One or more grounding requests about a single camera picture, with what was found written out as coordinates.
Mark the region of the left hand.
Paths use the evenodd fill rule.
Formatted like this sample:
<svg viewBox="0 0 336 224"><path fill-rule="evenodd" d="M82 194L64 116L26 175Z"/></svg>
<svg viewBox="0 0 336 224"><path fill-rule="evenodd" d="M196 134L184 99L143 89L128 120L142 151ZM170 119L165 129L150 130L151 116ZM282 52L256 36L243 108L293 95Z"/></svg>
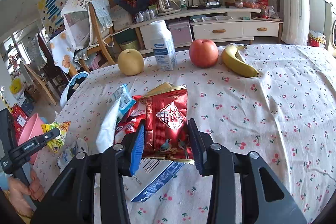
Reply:
<svg viewBox="0 0 336 224"><path fill-rule="evenodd" d="M24 195L31 197L35 201L42 201L45 197L45 190L40 183L34 169L30 171L31 183L26 186L17 178L10 176L7 178L9 185L9 201L21 217L31 218L33 209L25 199Z"/></svg>

